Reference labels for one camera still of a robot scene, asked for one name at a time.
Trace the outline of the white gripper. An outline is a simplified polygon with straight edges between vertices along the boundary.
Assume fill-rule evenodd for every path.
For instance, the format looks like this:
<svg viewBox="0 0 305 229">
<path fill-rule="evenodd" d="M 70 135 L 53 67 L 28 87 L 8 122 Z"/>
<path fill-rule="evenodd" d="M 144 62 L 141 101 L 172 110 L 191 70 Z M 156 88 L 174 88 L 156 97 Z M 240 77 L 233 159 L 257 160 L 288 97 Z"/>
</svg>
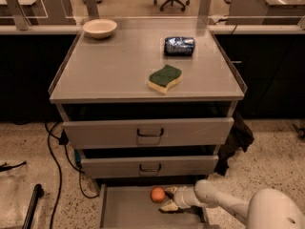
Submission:
<svg viewBox="0 0 305 229">
<path fill-rule="evenodd" d="M 179 208 L 187 209 L 192 206 L 199 206 L 199 200 L 192 186 L 168 187 L 165 189 L 165 193 L 173 195 L 173 200 L 170 199 L 161 205 L 159 210 L 162 212 L 175 212 Z"/>
</svg>

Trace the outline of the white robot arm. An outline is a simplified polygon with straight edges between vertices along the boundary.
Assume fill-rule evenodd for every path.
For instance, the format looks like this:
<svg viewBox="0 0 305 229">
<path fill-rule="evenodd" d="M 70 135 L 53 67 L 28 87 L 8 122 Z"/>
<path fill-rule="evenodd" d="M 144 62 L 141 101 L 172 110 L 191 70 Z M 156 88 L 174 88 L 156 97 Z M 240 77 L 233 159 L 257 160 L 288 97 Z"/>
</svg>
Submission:
<svg viewBox="0 0 305 229">
<path fill-rule="evenodd" d="M 243 223 L 246 229 L 305 229 L 305 216 L 298 206 L 276 189 L 262 189 L 249 202 L 221 192 L 206 179 L 194 186 L 170 187 L 166 192 L 173 198 L 161 205 L 163 212 L 215 205 Z"/>
</svg>

